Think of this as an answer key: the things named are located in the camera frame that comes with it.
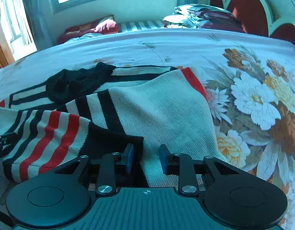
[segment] folded blanket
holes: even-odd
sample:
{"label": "folded blanket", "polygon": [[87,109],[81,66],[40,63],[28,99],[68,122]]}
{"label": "folded blanket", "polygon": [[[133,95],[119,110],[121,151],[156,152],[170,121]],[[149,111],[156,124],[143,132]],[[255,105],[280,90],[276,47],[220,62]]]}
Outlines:
{"label": "folded blanket", "polygon": [[164,21],[169,28],[208,28],[244,33],[241,22],[231,12],[204,4],[178,6]]}

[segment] bedsheet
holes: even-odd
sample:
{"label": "bedsheet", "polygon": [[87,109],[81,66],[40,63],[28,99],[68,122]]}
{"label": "bedsheet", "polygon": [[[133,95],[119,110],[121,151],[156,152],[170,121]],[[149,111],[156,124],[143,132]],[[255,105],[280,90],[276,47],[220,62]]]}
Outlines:
{"label": "bedsheet", "polygon": [[70,41],[0,69],[0,100],[64,68],[91,68],[100,61],[118,67],[190,67],[207,91],[219,150],[231,164],[282,189],[288,210],[280,224],[295,230],[295,47],[291,43],[179,28]]}

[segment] pillow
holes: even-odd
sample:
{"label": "pillow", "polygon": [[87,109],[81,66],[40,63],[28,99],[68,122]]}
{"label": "pillow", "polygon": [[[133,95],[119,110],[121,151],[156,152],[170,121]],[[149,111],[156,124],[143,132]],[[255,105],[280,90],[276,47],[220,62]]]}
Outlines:
{"label": "pillow", "polygon": [[118,32],[119,32],[118,24],[111,19],[107,19],[103,22],[100,22],[94,30],[94,33],[99,33],[103,35],[114,34]]}
{"label": "pillow", "polygon": [[65,43],[72,38],[81,37],[88,33],[112,34],[117,32],[119,32],[119,27],[114,21],[114,16],[106,16],[83,25],[67,28],[63,35],[58,38],[58,44]]}

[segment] striped sweater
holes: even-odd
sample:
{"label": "striped sweater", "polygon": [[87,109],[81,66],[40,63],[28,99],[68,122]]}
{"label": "striped sweater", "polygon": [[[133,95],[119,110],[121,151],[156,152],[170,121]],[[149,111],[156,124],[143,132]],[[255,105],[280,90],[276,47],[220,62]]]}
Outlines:
{"label": "striped sweater", "polygon": [[141,85],[110,87],[57,111],[0,107],[0,134],[16,132],[20,138],[3,149],[0,176],[22,182],[78,155],[101,157],[133,143],[135,163],[141,160],[149,186],[177,186],[176,176],[162,173],[160,144],[194,159],[213,155],[225,160],[216,145],[204,95],[187,68]]}
{"label": "striped sweater", "polygon": [[115,67],[100,62],[90,70],[62,70],[41,84],[11,94],[0,102],[0,106],[14,110],[55,110],[78,97],[114,86],[129,87],[144,84],[172,70],[176,68]]}

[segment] wooden door frame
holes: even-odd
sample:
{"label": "wooden door frame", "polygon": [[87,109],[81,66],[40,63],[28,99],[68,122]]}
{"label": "wooden door frame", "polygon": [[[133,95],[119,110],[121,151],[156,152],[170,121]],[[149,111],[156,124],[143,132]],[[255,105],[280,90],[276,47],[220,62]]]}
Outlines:
{"label": "wooden door frame", "polygon": [[5,34],[3,32],[1,23],[0,23],[0,48],[1,48],[1,50],[2,50],[2,52],[4,54],[4,56],[5,56],[5,59],[6,59],[7,63],[8,64],[13,63],[15,60],[14,60],[12,51],[11,51],[9,45],[8,45]]}

